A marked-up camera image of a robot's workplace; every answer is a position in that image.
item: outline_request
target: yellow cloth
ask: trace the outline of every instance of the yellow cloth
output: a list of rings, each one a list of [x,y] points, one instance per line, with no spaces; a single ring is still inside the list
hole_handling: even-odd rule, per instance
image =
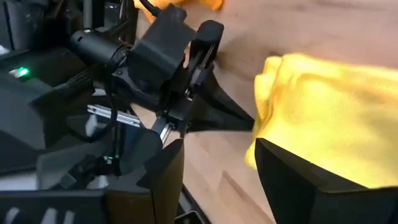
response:
[[[369,188],[398,185],[398,71],[291,54],[269,57],[254,89],[254,138]]]
[[[155,17],[141,4],[140,0],[133,0],[136,8],[144,11],[146,18],[150,22],[154,22]],[[160,9],[165,9],[169,4],[179,5],[185,0],[149,0],[151,4],[159,7]],[[200,3],[209,7],[213,11],[220,10],[223,6],[223,0],[200,0]]]

